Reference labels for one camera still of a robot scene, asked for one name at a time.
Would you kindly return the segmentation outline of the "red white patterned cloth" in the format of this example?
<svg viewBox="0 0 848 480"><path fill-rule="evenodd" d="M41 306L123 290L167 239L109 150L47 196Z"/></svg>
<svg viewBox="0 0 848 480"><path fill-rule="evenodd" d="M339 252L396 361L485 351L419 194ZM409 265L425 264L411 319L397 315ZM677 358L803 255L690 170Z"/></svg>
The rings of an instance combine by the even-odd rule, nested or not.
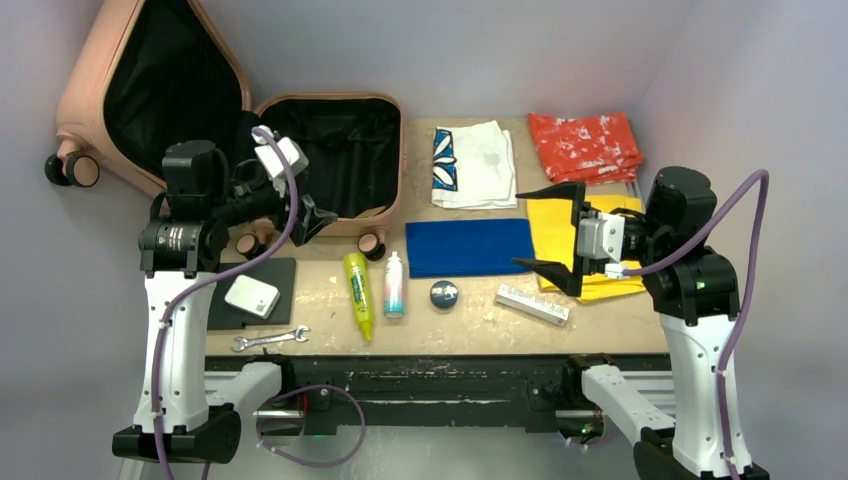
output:
<svg viewBox="0 0 848 480"><path fill-rule="evenodd" d="M527 121L542 169L555 184L627 182L644 162L624 112L583 118L530 113Z"/></svg>

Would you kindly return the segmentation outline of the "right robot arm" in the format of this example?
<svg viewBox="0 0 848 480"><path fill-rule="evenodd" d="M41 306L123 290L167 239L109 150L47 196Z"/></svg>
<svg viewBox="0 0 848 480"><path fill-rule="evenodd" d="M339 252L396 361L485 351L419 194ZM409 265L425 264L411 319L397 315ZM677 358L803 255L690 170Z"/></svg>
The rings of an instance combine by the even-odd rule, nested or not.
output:
<svg viewBox="0 0 848 480"><path fill-rule="evenodd" d="M642 479L764 479L746 445L738 412L734 352L754 282L707 244L711 231L751 189L767 201L769 175L753 172L724 203L710 180L680 166L655 176L643 212L593 207L580 182L535 192L571 204L575 230L570 264L527 259L524 266L571 297L583 280L602 274L638 277L658 314L668 345L675 411L665 414L623 377L604 354L571 357L561 381L564 399L597 406L625 435Z"/></svg>

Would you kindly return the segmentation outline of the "yellow cloth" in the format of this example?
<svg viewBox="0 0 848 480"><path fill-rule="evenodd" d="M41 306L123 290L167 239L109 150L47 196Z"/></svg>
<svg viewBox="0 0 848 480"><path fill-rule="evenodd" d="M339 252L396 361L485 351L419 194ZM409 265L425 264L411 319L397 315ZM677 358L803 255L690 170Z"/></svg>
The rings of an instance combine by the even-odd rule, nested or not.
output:
<svg viewBox="0 0 848 480"><path fill-rule="evenodd" d="M604 213L616 208L642 212L638 198L625 195L589 195L586 200ZM563 263L573 269L576 230L570 223L569 200L528 200L529 220L535 258ZM640 277L613 280L603 274L583 278L582 294L577 300L582 304L645 292Z"/></svg>

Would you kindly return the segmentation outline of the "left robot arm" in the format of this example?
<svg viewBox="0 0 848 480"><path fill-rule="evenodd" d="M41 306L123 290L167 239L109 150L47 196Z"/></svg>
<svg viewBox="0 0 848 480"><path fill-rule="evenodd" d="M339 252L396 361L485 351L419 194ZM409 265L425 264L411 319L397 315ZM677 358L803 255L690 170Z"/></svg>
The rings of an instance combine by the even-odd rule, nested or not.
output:
<svg viewBox="0 0 848 480"><path fill-rule="evenodd" d="M139 237L147 298L147 346L141 395L131 424L114 434L123 458L226 464L236 455L243 420L266 401L284 409L298 382L275 362L251 361L213 392L205 389L207 326L216 285L246 272L221 271L232 226L281 214L290 234L306 201L296 176L307 166L289 138L255 148L266 185L235 193L234 170L209 140L169 147L162 160L164 190L155 198Z"/></svg>

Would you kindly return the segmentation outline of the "white shirt blue print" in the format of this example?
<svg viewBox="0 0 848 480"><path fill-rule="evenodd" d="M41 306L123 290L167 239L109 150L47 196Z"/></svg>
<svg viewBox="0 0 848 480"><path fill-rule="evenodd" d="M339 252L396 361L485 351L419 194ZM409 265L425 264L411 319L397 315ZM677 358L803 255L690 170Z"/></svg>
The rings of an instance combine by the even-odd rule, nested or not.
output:
<svg viewBox="0 0 848 480"><path fill-rule="evenodd" d="M512 209L518 206L516 193L512 136L497 121L435 130L433 205L459 210Z"/></svg>

